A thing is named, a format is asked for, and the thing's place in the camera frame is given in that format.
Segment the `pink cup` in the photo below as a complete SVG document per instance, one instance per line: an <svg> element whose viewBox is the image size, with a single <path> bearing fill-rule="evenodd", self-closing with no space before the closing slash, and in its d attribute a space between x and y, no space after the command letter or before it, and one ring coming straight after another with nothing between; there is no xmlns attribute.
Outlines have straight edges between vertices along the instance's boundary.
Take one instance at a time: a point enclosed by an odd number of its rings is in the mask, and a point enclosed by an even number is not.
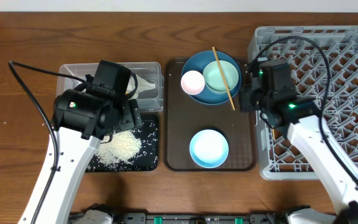
<svg viewBox="0 0 358 224"><path fill-rule="evenodd" d="M181 77L181 88L188 95L197 95L204 90L204 76L196 71L190 70Z"/></svg>

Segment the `light blue bowl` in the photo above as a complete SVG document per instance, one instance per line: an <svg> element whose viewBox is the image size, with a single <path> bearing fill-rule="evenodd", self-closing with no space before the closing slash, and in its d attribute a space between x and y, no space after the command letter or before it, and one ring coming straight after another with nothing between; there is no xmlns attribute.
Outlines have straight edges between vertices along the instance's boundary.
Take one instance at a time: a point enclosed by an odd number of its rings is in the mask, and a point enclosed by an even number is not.
<svg viewBox="0 0 358 224"><path fill-rule="evenodd" d="M221 132L204 129L192 137L189 153L198 166L214 169L225 163L229 154L229 144Z"/></svg>

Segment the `white rice pile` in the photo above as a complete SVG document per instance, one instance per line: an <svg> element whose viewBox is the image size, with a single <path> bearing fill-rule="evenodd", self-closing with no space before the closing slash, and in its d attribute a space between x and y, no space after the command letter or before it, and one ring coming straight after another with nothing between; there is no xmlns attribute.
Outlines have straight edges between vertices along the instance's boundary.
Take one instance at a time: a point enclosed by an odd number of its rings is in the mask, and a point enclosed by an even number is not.
<svg viewBox="0 0 358 224"><path fill-rule="evenodd" d="M128 163L141 149L142 141L131 131L114 134L112 141L100 144L96 156L105 165Z"/></svg>

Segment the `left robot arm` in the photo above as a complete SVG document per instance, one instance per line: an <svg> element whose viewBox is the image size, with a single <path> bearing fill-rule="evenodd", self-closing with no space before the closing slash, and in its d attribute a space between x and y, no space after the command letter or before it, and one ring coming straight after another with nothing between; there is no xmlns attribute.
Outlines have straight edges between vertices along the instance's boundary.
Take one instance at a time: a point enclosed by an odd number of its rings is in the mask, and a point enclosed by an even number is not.
<svg viewBox="0 0 358 224"><path fill-rule="evenodd" d="M54 102L47 155L20 223L66 223L103 138L142 125L136 100L111 101L67 90Z"/></svg>

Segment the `white tissue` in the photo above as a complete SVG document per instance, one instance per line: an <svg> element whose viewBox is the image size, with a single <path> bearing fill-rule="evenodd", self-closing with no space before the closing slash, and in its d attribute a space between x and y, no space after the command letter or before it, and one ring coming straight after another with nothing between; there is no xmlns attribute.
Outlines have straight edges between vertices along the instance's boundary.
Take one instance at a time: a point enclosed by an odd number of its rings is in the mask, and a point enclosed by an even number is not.
<svg viewBox="0 0 358 224"><path fill-rule="evenodd" d="M126 90L130 93L126 96L128 96L129 99L136 99L142 92L153 90L155 87L156 84L150 83L137 74L132 73Z"/></svg>

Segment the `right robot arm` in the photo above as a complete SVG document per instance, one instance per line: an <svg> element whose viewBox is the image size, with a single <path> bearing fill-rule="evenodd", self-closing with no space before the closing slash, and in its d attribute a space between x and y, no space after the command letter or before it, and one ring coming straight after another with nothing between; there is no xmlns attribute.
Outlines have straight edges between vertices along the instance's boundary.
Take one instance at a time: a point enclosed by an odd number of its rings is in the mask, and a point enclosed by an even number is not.
<svg viewBox="0 0 358 224"><path fill-rule="evenodd" d="M294 89L280 91L252 88L239 92L244 112L259 111L271 129L277 129L308 161L326 189L335 215L310 207L294 208L282 223L358 223L358 168L344 152L311 98L300 98Z"/></svg>

